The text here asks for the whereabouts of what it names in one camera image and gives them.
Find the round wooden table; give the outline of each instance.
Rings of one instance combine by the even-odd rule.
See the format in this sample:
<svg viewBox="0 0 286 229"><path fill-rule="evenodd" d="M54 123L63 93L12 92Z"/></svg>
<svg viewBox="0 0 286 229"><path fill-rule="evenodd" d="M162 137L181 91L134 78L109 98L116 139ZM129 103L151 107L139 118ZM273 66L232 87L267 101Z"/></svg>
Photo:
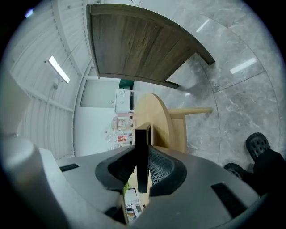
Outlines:
<svg viewBox="0 0 286 229"><path fill-rule="evenodd" d="M150 122L151 145L185 153L187 151L185 116L210 113L212 110L211 107L168 110L157 95L146 93L136 103L133 119L136 121L136 127Z"/></svg>

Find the black pants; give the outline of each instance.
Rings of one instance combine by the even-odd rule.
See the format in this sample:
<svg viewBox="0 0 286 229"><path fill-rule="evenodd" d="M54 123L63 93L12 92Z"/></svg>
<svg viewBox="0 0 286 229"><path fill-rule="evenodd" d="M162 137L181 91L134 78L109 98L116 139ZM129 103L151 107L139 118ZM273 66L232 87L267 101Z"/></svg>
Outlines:
<svg viewBox="0 0 286 229"><path fill-rule="evenodd" d="M245 180L259 195L285 190L286 162L281 154L269 149L255 161L253 174Z"/></svg>

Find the marble floor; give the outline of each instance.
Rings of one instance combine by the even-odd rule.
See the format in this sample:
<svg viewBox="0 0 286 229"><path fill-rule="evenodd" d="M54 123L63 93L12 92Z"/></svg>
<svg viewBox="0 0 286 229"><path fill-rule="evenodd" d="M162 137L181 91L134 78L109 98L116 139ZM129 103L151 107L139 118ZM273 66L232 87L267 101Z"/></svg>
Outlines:
<svg viewBox="0 0 286 229"><path fill-rule="evenodd" d="M184 27L216 61L208 66L195 54L169 78L178 89L134 84L160 96L167 108L213 107L211 115L186 117L188 153L251 170L245 140L261 132L285 156L285 65L256 14L239 0L142 0L140 7Z"/></svg>

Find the fluorescent light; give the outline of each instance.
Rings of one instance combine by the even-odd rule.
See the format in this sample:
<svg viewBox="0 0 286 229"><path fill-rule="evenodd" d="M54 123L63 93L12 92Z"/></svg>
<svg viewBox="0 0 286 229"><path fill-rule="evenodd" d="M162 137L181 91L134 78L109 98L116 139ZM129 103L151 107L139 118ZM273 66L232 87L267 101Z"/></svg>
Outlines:
<svg viewBox="0 0 286 229"><path fill-rule="evenodd" d="M236 73L238 71L241 71L242 69L245 69L245 68L249 67L250 65L252 65L252 64L254 64L256 62L257 62L257 59L255 57L253 57L253 58L245 61L244 63L242 63L242 64L232 68L231 69L231 73L234 74L234 73Z"/></svg>
<svg viewBox="0 0 286 229"><path fill-rule="evenodd" d="M200 26L200 28L198 28L197 29L197 33L199 32L199 31L201 31L201 29L207 24L209 22L209 19L207 19L205 22L204 22L204 24L202 24L201 26Z"/></svg>
<svg viewBox="0 0 286 229"><path fill-rule="evenodd" d="M49 58L49 63L53 66L53 68L57 71L57 73L63 78L64 81L68 84L70 81L70 78L64 73L62 68L59 66L58 62L54 59L53 56Z"/></svg>
<svg viewBox="0 0 286 229"><path fill-rule="evenodd" d="M25 13L25 17L30 17L33 14L33 9L29 9L26 13Z"/></svg>

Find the black shoe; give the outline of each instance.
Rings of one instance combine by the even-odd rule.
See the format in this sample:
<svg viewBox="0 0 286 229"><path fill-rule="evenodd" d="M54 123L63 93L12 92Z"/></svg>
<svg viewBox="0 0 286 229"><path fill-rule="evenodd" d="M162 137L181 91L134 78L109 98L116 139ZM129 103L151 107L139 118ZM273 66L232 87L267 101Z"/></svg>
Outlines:
<svg viewBox="0 0 286 229"><path fill-rule="evenodd" d="M250 175L249 172L245 171L243 168L241 168L238 164L235 164L235 163L226 164L224 166L224 169L234 174L235 176L237 176L239 179L243 181L247 181L248 176Z"/></svg>
<svg viewBox="0 0 286 229"><path fill-rule="evenodd" d="M267 138L261 133L251 134L245 141L245 145L254 161L260 154L271 149Z"/></svg>

